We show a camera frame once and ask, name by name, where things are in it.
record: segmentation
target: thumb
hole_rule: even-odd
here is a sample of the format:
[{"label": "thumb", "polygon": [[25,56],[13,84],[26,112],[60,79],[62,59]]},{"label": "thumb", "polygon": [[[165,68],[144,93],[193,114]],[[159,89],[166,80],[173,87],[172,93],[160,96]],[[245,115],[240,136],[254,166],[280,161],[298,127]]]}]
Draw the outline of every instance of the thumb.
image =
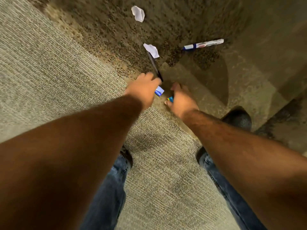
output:
[{"label": "thumb", "polygon": [[173,105],[174,105],[174,103],[172,103],[170,100],[166,100],[166,101],[164,102],[164,104],[167,105],[170,109],[172,109],[172,107],[173,107]]}]

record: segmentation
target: carpet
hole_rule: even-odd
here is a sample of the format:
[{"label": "carpet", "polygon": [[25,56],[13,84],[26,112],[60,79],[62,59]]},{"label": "carpet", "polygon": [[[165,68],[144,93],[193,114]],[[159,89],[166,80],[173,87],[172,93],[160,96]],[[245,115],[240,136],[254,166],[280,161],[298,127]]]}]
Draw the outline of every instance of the carpet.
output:
[{"label": "carpet", "polygon": [[[120,96],[126,83],[26,0],[0,0],[0,142]],[[126,142],[134,167],[117,229],[238,229],[196,163],[200,145],[155,107]]]}]

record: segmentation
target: hand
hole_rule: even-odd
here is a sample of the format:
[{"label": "hand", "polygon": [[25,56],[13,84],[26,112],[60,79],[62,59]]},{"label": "hand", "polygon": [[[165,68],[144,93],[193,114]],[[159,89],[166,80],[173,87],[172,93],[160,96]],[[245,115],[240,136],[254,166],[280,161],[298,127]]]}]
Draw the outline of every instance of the hand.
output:
[{"label": "hand", "polygon": [[171,90],[174,91],[174,102],[167,100],[164,103],[176,116],[183,119],[186,113],[193,110],[199,110],[198,105],[192,98],[192,94],[187,86],[180,86],[178,82],[175,82]]},{"label": "hand", "polygon": [[153,78],[152,73],[141,73],[136,80],[130,82],[124,95],[131,95],[142,103],[142,110],[146,110],[153,103],[154,93],[158,85],[161,84],[160,78]]}]

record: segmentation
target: leg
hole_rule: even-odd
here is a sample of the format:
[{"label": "leg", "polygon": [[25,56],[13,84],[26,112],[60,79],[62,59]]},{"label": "leg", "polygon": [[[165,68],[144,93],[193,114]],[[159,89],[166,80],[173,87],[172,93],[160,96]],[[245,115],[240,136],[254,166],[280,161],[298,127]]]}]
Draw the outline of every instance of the leg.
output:
[{"label": "leg", "polygon": [[94,196],[80,230],[113,230],[125,204],[124,184],[132,167],[132,157],[127,150],[121,149],[110,172]]},{"label": "leg", "polygon": [[[251,129],[251,118],[243,110],[229,112],[222,121],[245,130]],[[220,193],[224,196],[241,230],[266,230],[266,227],[260,222],[246,201],[219,172],[204,147],[197,153],[196,159],[199,165],[207,170],[208,175],[211,177]]]}]

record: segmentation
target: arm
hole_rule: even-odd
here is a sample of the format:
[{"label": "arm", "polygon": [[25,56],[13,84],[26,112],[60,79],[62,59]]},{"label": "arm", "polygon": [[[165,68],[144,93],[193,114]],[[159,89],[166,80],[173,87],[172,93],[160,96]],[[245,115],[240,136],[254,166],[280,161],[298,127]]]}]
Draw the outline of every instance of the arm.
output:
[{"label": "arm", "polygon": [[161,82],[141,74],[125,95],[0,144],[0,228],[72,229]]},{"label": "arm", "polygon": [[307,158],[199,111],[187,88],[173,85],[171,110],[201,140],[221,173],[268,229],[307,226]]}]

